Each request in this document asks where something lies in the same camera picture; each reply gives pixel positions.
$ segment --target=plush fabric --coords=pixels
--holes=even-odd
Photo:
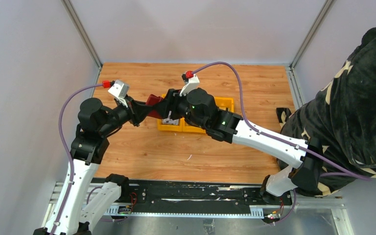
[[[280,121],[283,112],[286,116],[286,109],[277,110]],[[283,135],[306,140],[317,137],[325,157],[376,178],[376,28],[367,31],[361,45],[314,100],[281,122]],[[339,172],[329,164],[323,166],[323,172]],[[317,191],[299,192],[325,196],[352,181],[354,178],[346,176],[323,177]]]

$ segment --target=gray floor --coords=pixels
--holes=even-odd
[[[99,222],[94,235],[337,235],[329,209],[299,209],[275,227],[260,219],[130,217],[122,222]]]

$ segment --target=robotic arm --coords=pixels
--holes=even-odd
[[[127,95],[129,85],[119,80],[111,82],[109,93],[115,98],[114,109],[103,106],[97,98],[89,98],[80,105],[76,138],[71,144],[74,178],[69,197],[63,205],[61,198],[68,191],[71,169],[68,169],[63,189],[54,212],[44,228],[34,235],[90,235],[107,208],[116,200],[129,196],[129,179],[111,174],[101,190],[83,209],[84,197],[90,182],[109,146],[107,137],[117,132],[124,123],[139,126],[146,117],[180,119],[206,130],[217,141],[236,143],[269,153],[289,166],[275,175],[268,175],[260,189],[261,197],[269,202],[294,188],[317,189],[322,162],[299,149],[299,146],[321,153],[322,146],[316,139],[289,138],[252,123],[259,132],[252,130],[241,115],[219,109],[214,97],[197,88],[196,74],[183,74],[185,86],[181,90],[169,89],[165,98],[150,95],[146,102],[136,101]],[[280,142],[263,133],[295,144]],[[57,219],[61,208],[62,214]]]

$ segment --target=yellow bin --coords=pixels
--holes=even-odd
[[[225,97],[215,97],[215,104],[220,109],[227,109],[230,112],[234,112],[234,99],[233,98],[225,98]],[[169,119],[158,119],[158,130],[160,131],[173,131],[173,132],[193,132],[193,133],[205,133],[205,130],[191,126],[185,122],[185,120],[169,120]]]

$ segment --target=wooden table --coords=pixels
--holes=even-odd
[[[182,88],[181,74],[200,66],[105,63],[99,82],[120,79],[130,85],[128,95],[146,101],[150,94],[161,95],[170,88]],[[294,110],[284,67],[237,65],[235,68],[242,80],[248,119],[279,132],[275,108]],[[238,83],[228,67],[213,66],[197,75],[200,87],[209,94],[234,98],[235,112],[241,114]],[[108,107],[116,106],[106,89],[97,88],[94,97]],[[96,177],[116,173],[132,179],[261,183],[266,175],[279,171],[275,158],[266,153],[214,141],[205,134],[160,132],[156,119],[151,117],[140,127],[125,124],[109,137],[109,142]]]

